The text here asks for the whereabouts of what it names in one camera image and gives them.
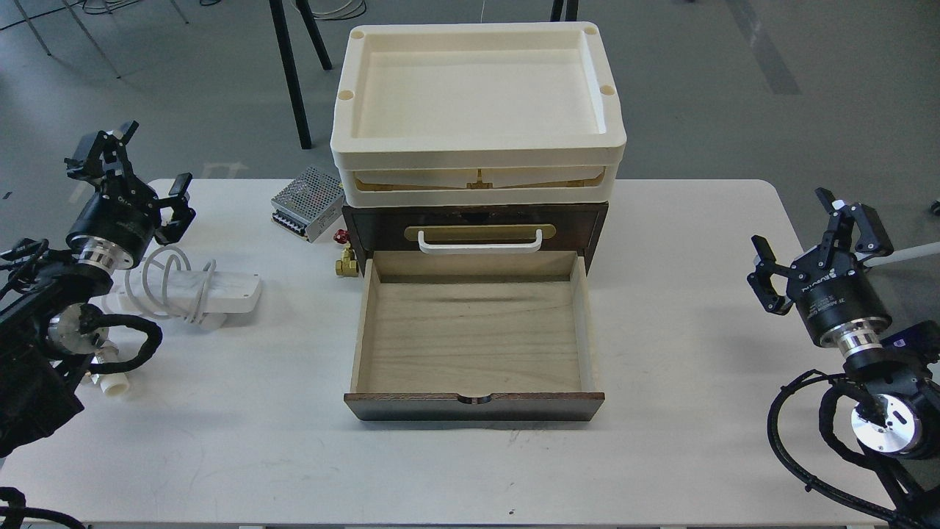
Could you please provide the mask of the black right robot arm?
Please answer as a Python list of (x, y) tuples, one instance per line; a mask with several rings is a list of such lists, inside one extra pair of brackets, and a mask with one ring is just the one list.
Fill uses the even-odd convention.
[[(817, 188), (827, 214), (818, 245), (792, 264), (779, 264), (768, 241), (755, 235), (755, 269), (748, 284), (769, 314), (796, 308), (813, 344), (837, 348), (839, 374), (809, 370), (779, 389), (767, 415), (773, 454), (806, 490), (883, 520), (891, 528), (938, 526), (938, 324), (926, 320), (887, 335), (892, 318), (867, 278), (889, 262), (894, 247), (877, 212), (861, 202), (837, 200)], [(818, 429), (843, 460), (876, 474), (893, 508), (832, 486), (789, 454), (778, 420), (799, 389), (825, 382)]]

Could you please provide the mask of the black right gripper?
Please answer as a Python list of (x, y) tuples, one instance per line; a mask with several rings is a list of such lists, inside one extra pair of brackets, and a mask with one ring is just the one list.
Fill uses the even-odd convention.
[[(826, 348), (835, 345), (829, 337), (833, 328), (849, 322), (867, 321), (878, 332), (890, 327), (892, 318), (860, 264), (890, 256), (895, 248), (872, 207), (837, 200), (823, 187), (815, 194), (829, 214), (818, 248), (810, 248), (790, 268), (782, 267), (769, 242), (753, 235), (756, 260), (748, 284), (769, 314), (786, 315), (795, 305), (813, 344)], [(798, 277), (790, 281), (790, 299), (776, 291), (772, 277), (789, 280), (792, 269)]]

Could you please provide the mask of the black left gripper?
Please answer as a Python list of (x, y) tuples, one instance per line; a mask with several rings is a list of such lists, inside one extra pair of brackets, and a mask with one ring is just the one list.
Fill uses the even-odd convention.
[[(126, 150), (138, 127), (137, 121), (128, 121), (114, 131), (86, 134), (73, 157), (65, 158), (67, 177), (96, 190), (66, 237), (81, 264), (103, 270), (137, 267), (153, 237), (159, 245), (178, 243), (197, 215), (187, 192), (190, 172), (178, 174), (169, 195), (158, 200), (150, 185), (139, 181)], [(165, 208), (172, 215), (160, 224)]]

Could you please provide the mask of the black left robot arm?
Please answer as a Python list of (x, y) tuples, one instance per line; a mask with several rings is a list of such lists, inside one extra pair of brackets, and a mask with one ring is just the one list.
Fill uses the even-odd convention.
[(190, 173), (179, 174), (165, 198), (135, 175), (126, 147), (138, 126), (131, 120), (84, 135), (66, 159), (68, 177), (94, 191), (65, 250), (24, 238), (2, 254), (2, 294), (19, 295), (1, 318), (3, 456), (83, 411), (75, 391), (85, 375), (130, 372), (161, 345), (155, 322), (104, 314), (91, 302), (110, 292), (115, 271), (140, 265), (151, 242), (177, 243), (195, 219)]

